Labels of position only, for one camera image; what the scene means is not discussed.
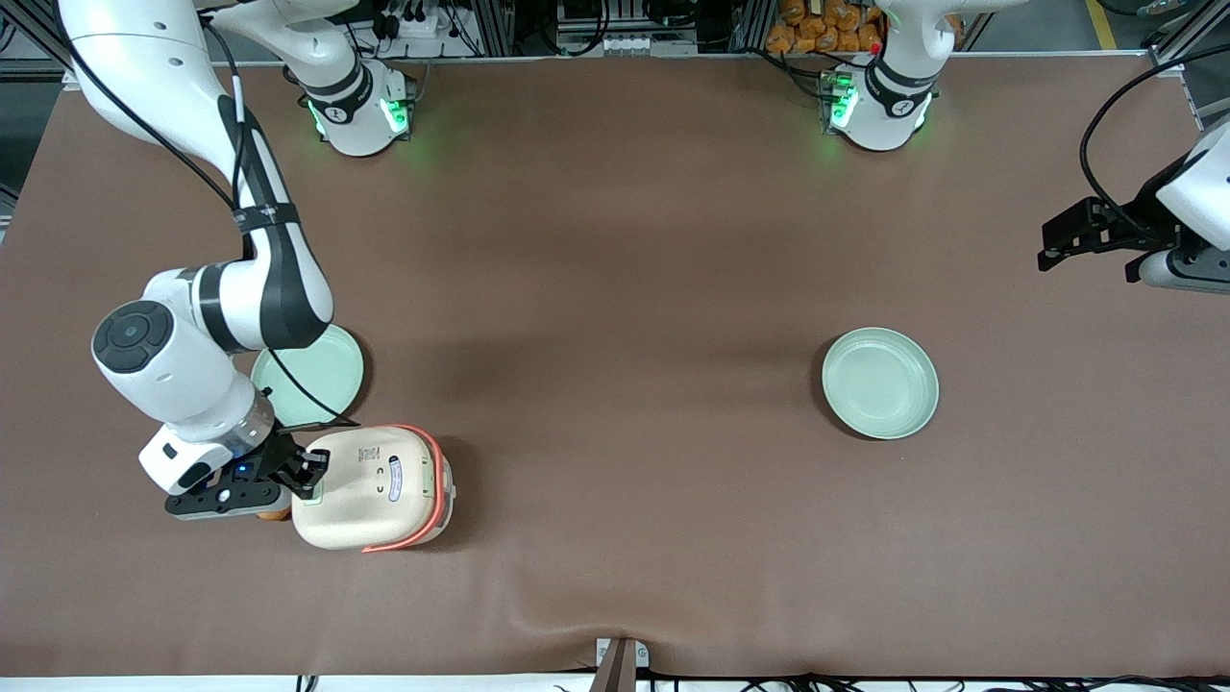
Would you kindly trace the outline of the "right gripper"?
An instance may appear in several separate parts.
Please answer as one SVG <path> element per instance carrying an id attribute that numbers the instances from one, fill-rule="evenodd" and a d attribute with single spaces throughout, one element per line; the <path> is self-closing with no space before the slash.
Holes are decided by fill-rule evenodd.
<path id="1" fill-rule="evenodd" d="M 303 450 L 269 422 L 219 429 L 196 442 L 164 425 L 137 454 L 148 478 L 173 498 L 221 470 L 255 498 L 280 497 L 278 486 L 284 486 L 304 501 L 312 499 L 330 458 L 327 450 Z"/>

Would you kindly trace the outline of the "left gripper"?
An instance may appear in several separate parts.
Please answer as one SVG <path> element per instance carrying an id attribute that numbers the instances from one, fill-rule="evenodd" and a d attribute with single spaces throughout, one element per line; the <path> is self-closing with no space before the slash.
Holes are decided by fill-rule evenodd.
<path id="1" fill-rule="evenodd" d="M 1043 224 L 1037 268 L 1048 272 L 1081 254 L 1103 254 L 1123 242 L 1129 250 L 1172 248 L 1177 234 L 1198 236 L 1214 250 L 1229 250 L 1229 127 L 1204 132 L 1196 146 L 1153 175 L 1125 203 L 1125 222 L 1097 197 L 1073 203 Z"/>

